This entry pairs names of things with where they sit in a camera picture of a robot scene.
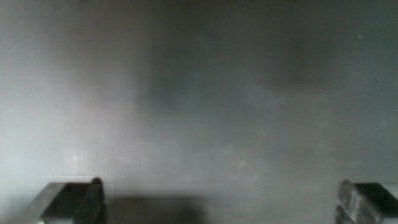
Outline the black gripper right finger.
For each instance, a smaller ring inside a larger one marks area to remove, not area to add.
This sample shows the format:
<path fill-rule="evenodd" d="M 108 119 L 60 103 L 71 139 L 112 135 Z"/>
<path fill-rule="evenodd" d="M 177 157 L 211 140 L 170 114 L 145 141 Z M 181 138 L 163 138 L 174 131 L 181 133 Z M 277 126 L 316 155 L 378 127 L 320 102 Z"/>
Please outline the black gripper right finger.
<path fill-rule="evenodd" d="M 398 224 L 398 197 L 380 183 L 341 182 L 334 224 Z"/>

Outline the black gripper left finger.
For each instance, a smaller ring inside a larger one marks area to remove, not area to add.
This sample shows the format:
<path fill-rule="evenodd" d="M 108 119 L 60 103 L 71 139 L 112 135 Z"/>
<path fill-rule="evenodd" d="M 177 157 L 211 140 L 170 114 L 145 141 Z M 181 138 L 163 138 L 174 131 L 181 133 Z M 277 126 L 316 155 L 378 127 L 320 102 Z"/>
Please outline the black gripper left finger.
<path fill-rule="evenodd" d="M 64 184 L 39 216 L 44 224 L 106 224 L 103 181 Z"/>

